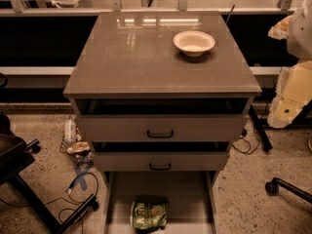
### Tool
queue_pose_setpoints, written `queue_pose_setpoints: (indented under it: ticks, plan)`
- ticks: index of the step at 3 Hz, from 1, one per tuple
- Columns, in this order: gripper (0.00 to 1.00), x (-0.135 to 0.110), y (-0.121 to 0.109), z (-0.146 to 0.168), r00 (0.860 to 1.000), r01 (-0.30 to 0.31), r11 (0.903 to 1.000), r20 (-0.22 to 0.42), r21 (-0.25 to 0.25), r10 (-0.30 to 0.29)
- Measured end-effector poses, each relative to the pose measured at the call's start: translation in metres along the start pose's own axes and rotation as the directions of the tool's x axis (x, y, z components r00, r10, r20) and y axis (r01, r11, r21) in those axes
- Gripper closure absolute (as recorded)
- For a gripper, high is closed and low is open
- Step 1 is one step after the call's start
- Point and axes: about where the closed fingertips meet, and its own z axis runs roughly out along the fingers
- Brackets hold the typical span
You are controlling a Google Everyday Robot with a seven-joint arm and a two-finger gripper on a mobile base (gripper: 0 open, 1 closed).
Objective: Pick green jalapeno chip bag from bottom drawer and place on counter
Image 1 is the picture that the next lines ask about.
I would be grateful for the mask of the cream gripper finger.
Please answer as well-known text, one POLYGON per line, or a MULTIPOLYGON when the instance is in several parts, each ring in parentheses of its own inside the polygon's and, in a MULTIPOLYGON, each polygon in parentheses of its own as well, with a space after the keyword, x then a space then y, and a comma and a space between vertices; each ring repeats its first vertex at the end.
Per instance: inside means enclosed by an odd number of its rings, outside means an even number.
POLYGON ((274 26, 272 26, 269 29, 268 36, 277 40, 286 39, 288 37, 291 19, 292 16, 287 16, 284 19, 277 22, 274 26))
POLYGON ((312 99, 312 61, 303 60, 292 68, 283 67, 267 116, 267 123, 275 129, 290 125, 303 107, 312 99))

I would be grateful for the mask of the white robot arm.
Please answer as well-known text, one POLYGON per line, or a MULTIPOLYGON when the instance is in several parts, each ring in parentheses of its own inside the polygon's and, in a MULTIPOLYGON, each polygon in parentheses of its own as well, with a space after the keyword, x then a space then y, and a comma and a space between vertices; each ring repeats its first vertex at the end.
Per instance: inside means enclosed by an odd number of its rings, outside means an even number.
POLYGON ((269 108, 268 125, 282 129, 312 100, 312 0, 304 0, 291 16, 272 26, 268 36, 286 39, 288 52, 298 58, 292 68, 281 69, 269 108))

